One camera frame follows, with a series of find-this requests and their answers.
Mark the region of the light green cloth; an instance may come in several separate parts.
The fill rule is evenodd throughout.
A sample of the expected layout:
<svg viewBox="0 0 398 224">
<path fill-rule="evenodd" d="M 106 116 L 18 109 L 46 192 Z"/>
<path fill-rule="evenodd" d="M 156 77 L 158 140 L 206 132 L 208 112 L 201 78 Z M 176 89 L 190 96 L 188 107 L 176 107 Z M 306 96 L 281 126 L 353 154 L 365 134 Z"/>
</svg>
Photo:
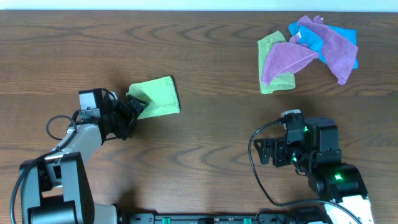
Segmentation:
<svg viewBox="0 0 398 224">
<path fill-rule="evenodd" d="M 148 102 L 138 119 L 146 119 L 180 112 L 177 91 L 172 77 L 135 83 L 129 86 L 126 95 Z"/>
</svg>

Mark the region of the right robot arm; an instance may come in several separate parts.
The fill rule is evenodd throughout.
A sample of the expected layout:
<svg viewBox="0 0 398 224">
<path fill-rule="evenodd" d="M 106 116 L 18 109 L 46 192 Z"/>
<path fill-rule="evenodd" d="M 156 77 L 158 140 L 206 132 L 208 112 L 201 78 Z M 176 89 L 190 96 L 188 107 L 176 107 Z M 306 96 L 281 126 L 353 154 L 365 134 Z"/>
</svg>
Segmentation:
<svg viewBox="0 0 398 224">
<path fill-rule="evenodd" d="M 341 161 L 337 138 L 319 144 L 313 137 L 291 140 L 288 137 L 249 140 L 248 152 L 255 147 L 261 164 L 275 167 L 292 165 L 308 178 L 317 199 L 276 202 L 262 185 L 252 155 L 249 160 L 254 176 L 267 199 L 275 206 L 290 207 L 319 203 L 333 222 L 373 223 L 371 203 L 361 174 L 354 165 Z"/>
</svg>

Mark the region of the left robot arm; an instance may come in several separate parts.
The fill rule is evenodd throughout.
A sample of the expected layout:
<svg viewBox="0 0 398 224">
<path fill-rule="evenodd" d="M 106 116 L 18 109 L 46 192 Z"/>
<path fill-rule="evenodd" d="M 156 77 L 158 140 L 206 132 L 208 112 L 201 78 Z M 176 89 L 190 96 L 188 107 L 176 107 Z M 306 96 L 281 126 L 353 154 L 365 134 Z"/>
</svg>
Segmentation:
<svg viewBox="0 0 398 224">
<path fill-rule="evenodd" d="M 24 161 L 10 202 L 15 222 L 16 194 L 21 195 L 23 223 L 122 223 L 114 205 L 95 203 L 85 163 L 111 134 L 127 139 L 148 102 L 128 95 L 124 101 L 106 89 L 80 91 L 80 109 L 65 137 L 48 153 Z"/>
</svg>

